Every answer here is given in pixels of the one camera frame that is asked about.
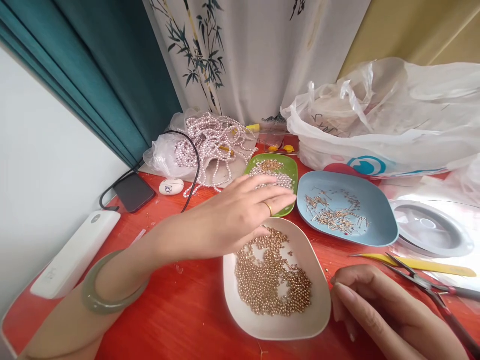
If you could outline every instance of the pliers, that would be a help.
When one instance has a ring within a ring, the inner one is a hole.
[[[425,294],[427,294],[430,299],[433,300],[435,305],[437,306],[438,310],[440,311],[441,315],[453,330],[455,335],[461,341],[463,346],[467,348],[467,350],[471,353],[474,359],[480,359],[480,346],[475,342],[475,340],[470,336],[470,334],[465,330],[462,324],[457,320],[455,315],[452,314],[450,309],[447,307],[445,302],[443,301],[442,297],[439,293],[448,293],[452,295],[457,295],[463,298],[469,298],[473,300],[480,301],[480,292],[469,290],[461,287],[453,287],[453,286],[444,286],[444,285],[436,285],[431,283],[430,281],[420,277],[410,266],[405,265],[403,262],[398,260],[396,257],[390,255],[388,252],[386,253],[390,259],[392,259],[395,263],[398,264],[399,267],[406,269],[409,272],[409,275],[405,274],[404,272],[390,266],[388,264],[384,264],[387,268],[392,270],[393,272],[397,273],[404,279],[407,279],[413,282],[420,290],[422,290]]]

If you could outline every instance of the white curtain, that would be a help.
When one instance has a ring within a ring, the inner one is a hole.
[[[148,0],[187,106],[243,124],[334,83],[370,0]]]

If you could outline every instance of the green dish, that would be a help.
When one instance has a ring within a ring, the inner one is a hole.
[[[261,161],[264,160],[277,160],[280,163],[283,163],[283,168],[278,172],[288,175],[291,178],[291,183],[293,185],[293,193],[297,195],[297,191],[299,189],[299,167],[297,166],[297,162],[293,160],[291,157],[285,155],[278,155],[278,154],[260,154],[251,158],[250,162],[248,163],[245,173],[250,174],[250,171],[254,168],[254,166]],[[279,213],[273,215],[275,218],[283,218],[292,212],[295,207],[295,203],[292,205],[287,206]]]

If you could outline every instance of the yellow wall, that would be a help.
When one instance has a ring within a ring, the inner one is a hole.
[[[339,77],[387,57],[480,63],[479,45],[480,0],[372,0]]]

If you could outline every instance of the white plastic bag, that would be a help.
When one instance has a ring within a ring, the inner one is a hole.
[[[460,190],[480,205],[480,156],[469,166],[453,171],[446,178],[445,184]]]
[[[203,113],[194,109],[188,109],[184,113],[178,112],[173,115],[168,130],[186,133],[187,119],[202,116]],[[158,140],[151,143],[151,148],[143,154],[143,161],[150,171],[167,179],[182,179],[192,182],[197,173],[196,167],[184,167],[177,165],[175,145],[186,138],[175,133],[162,134]]]
[[[314,170],[367,178],[445,173],[480,153],[480,64],[362,64],[281,114]]]

